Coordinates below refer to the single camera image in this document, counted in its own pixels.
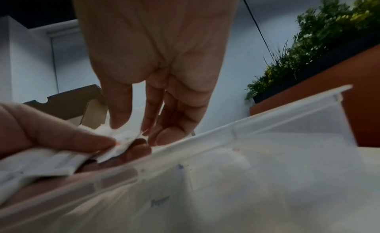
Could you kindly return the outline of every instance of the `clear plastic bin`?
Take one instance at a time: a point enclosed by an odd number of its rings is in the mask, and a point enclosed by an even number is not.
[[[0,210],[1,232],[372,233],[343,86]]]

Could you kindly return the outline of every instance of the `cardboard flap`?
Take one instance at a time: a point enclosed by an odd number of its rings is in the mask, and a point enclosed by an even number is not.
[[[57,118],[68,120],[84,115],[91,100],[98,101],[97,105],[106,105],[100,87],[95,84],[52,95],[47,98],[46,103],[33,100],[25,104]]]

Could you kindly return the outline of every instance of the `orange planter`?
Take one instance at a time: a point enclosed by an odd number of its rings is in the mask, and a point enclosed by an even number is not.
[[[352,84],[343,106],[359,146],[380,147],[380,45],[351,57],[250,108],[255,115],[314,94]]]

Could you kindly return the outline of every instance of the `palm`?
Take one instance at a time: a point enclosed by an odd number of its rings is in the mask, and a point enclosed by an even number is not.
[[[150,144],[188,135],[204,116],[238,0],[73,0],[111,125],[128,121],[146,80]],[[154,126],[162,102],[160,123]]]

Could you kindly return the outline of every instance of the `dark ceiling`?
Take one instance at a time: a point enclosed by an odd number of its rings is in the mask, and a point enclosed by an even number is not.
[[[29,29],[76,18],[71,0],[0,0],[0,16],[5,15]]]

